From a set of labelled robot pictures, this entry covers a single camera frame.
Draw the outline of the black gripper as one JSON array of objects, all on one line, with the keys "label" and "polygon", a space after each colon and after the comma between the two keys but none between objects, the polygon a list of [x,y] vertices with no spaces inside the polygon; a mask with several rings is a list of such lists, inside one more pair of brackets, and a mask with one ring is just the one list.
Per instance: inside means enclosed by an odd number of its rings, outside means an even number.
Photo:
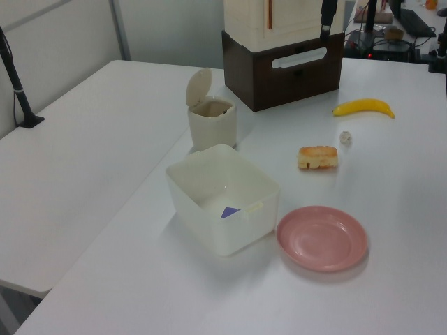
[{"label": "black gripper", "polygon": [[338,0],[323,0],[321,6],[321,30],[320,37],[327,38],[330,35],[334,15],[337,12]]}]

